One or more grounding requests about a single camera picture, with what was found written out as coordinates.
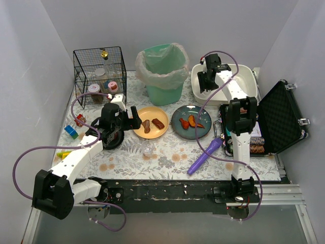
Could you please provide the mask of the yellow plastic plate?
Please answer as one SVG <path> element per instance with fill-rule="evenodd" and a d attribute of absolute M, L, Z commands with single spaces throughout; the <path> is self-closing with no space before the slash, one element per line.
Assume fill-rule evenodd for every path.
<path fill-rule="evenodd" d="M 149 121 L 150 131 L 148 133 L 145 133 L 145 127 L 143 125 L 141 125 L 139 129 L 134 130 L 136 135 L 144 139 L 158 138 L 162 136 L 169 127 L 169 118 L 167 114 L 158 107 L 145 107 L 138 109 L 138 115 L 142 122 L 145 122 L 146 120 Z M 154 119 L 158 119 L 164 125 L 164 127 L 160 129 L 158 126 L 156 126 L 152 122 Z"/>

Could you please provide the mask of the pink lid spice jar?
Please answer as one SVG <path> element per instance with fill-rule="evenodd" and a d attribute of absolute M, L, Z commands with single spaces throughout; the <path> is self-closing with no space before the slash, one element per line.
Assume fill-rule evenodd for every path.
<path fill-rule="evenodd" d="M 122 92 L 122 89 L 119 88 L 117 82 L 115 82 L 115 81 L 109 82 L 108 90 L 109 90 L 109 93 L 107 95 L 107 98 L 109 101 L 122 102 L 123 92 Z"/>

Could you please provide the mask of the brown jar white lid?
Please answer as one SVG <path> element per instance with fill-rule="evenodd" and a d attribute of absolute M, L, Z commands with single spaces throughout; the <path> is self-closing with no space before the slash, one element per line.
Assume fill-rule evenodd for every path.
<path fill-rule="evenodd" d="M 104 97 L 101 95 L 98 95 L 98 93 L 101 93 L 101 88 L 98 84 L 91 84 L 88 87 L 88 92 L 91 93 L 91 98 L 95 104 L 99 104 L 103 102 Z"/>

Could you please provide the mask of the clear jar blue label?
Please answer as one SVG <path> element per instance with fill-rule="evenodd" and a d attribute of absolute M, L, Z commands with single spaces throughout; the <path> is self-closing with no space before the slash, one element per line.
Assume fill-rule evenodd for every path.
<path fill-rule="evenodd" d="M 101 88 L 101 91 L 104 92 L 106 90 L 105 83 L 108 80 L 108 76 L 106 74 L 106 70 L 104 68 L 97 68 L 94 71 L 96 80 Z"/>

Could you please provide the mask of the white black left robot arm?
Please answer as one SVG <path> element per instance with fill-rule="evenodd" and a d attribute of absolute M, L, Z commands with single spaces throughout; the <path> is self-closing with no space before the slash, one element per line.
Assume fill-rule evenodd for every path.
<path fill-rule="evenodd" d="M 106 181 L 91 176 L 76 183 L 79 173 L 90 160 L 103 150 L 117 148 L 124 132 L 137 130 L 141 119 L 136 107 L 128 116 L 124 94 L 116 94 L 106 103 L 100 117 L 96 118 L 78 145 L 66 158 L 50 170 L 40 170 L 35 176 L 32 206 L 60 220 L 66 218 L 74 205 L 85 200 L 106 201 L 109 191 Z"/>

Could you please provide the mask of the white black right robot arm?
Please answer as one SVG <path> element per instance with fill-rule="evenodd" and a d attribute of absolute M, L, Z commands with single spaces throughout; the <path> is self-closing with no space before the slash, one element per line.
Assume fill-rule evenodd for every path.
<path fill-rule="evenodd" d="M 219 53 L 210 51 L 200 59 L 203 70 L 197 73 L 200 93 L 214 91 L 212 98 L 222 91 L 229 103 L 225 125 L 233 142 L 233 171 L 230 197 L 246 197 L 254 191 L 253 170 L 250 169 L 250 138 L 256 123 L 257 99 L 248 96 L 238 83 L 228 64 L 223 64 Z"/>

